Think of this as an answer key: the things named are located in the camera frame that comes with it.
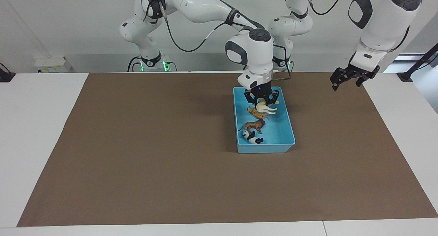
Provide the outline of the black and white panda toy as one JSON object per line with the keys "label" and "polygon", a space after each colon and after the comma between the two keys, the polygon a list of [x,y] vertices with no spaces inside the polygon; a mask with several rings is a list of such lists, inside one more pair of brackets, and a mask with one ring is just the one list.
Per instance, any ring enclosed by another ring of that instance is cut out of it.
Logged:
{"label": "black and white panda toy", "polygon": [[249,132],[248,130],[244,130],[242,137],[249,142],[250,144],[261,144],[264,143],[264,139],[263,138],[258,138],[256,136],[256,131],[251,131]]}

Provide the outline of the orange tiger toy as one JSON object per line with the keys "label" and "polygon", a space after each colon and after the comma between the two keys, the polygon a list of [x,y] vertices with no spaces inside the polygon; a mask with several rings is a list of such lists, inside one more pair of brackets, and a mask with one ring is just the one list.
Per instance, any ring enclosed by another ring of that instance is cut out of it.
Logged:
{"label": "orange tiger toy", "polygon": [[262,119],[267,119],[269,120],[269,116],[267,113],[261,113],[259,111],[256,110],[256,108],[252,108],[250,106],[247,107],[247,111],[254,116],[255,118],[262,120]]}

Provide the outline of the small black table clamp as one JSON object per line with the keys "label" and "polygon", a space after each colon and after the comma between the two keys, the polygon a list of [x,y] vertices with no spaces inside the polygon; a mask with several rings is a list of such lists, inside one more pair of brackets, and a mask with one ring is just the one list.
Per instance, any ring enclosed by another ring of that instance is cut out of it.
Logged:
{"label": "small black table clamp", "polygon": [[0,62],[0,83],[9,83],[16,73],[11,72],[3,63]]}

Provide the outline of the cream white horse toy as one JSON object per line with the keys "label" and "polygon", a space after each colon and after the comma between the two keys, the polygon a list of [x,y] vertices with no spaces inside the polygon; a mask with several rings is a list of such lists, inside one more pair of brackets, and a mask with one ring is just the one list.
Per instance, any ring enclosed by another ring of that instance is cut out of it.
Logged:
{"label": "cream white horse toy", "polygon": [[271,108],[270,106],[267,105],[267,102],[260,99],[256,105],[256,110],[259,113],[266,113],[266,114],[276,114],[277,108]]}

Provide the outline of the light blue storage box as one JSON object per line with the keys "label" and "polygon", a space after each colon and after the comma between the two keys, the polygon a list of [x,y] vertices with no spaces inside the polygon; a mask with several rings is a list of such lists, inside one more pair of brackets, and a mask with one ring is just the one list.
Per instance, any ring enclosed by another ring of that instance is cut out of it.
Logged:
{"label": "light blue storage box", "polygon": [[279,103],[271,106],[272,108],[277,108],[276,114],[268,115],[269,120],[264,119],[266,124],[261,129],[262,134],[258,133],[255,129],[251,129],[252,131],[256,131],[256,136],[258,138],[264,139],[264,143],[250,144],[242,137],[243,131],[245,130],[242,129],[242,127],[246,122],[255,122],[258,119],[247,111],[248,106],[252,108],[254,106],[247,102],[244,96],[245,88],[233,88],[233,105],[238,153],[285,153],[296,143],[282,88],[274,86],[272,87],[272,90],[279,91]]}

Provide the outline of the black clamp with slanted pole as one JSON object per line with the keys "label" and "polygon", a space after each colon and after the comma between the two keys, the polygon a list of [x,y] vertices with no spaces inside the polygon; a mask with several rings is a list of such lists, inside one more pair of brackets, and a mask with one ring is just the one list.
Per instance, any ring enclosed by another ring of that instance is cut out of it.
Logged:
{"label": "black clamp with slanted pole", "polygon": [[421,59],[419,59],[409,70],[403,73],[397,73],[397,76],[402,82],[413,82],[411,80],[412,74],[417,71],[424,63],[428,62],[429,58],[438,52],[438,42],[426,52]]}

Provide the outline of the brown lion toy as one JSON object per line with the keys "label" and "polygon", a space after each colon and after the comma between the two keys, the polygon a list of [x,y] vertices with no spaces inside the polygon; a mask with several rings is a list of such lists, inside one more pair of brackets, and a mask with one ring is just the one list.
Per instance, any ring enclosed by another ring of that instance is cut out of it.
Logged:
{"label": "brown lion toy", "polygon": [[258,121],[255,122],[246,122],[243,126],[243,129],[247,130],[248,132],[251,132],[251,129],[255,129],[258,133],[262,134],[261,129],[264,127],[264,125],[266,124],[266,122],[264,121],[264,119],[259,119]]}

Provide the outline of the brown table mat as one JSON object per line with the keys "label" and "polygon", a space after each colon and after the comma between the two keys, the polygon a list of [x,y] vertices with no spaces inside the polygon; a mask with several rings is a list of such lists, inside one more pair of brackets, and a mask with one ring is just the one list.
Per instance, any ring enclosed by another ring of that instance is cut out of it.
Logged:
{"label": "brown table mat", "polygon": [[18,226],[438,217],[363,87],[294,73],[296,144],[239,154],[236,74],[91,74]]}

